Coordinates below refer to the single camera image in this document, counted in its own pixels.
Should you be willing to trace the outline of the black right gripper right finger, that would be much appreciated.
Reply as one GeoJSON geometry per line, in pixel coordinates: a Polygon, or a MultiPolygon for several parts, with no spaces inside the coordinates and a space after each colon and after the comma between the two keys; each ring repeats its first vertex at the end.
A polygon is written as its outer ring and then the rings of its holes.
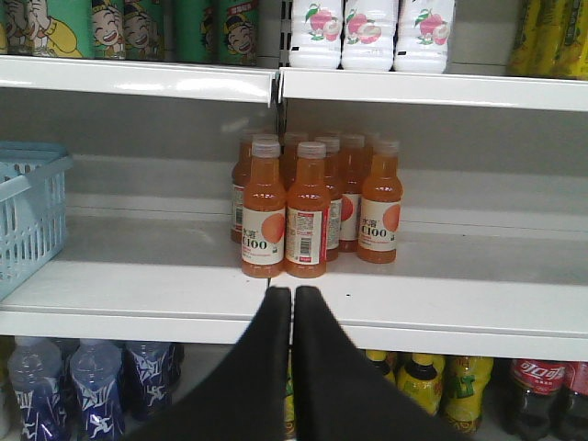
{"type": "Polygon", "coordinates": [[[322,293],[296,288],[292,377],[299,440],[466,440],[390,384],[322,293]]]}

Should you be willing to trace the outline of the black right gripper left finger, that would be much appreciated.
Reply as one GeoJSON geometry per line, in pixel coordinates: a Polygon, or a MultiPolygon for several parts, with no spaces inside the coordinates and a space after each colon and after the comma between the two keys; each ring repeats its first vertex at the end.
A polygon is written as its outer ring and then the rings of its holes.
{"type": "Polygon", "coordinates": [[[243,335],[184,398],[126,440],[283,440],[291,293],[268,288],[243,335]]]}

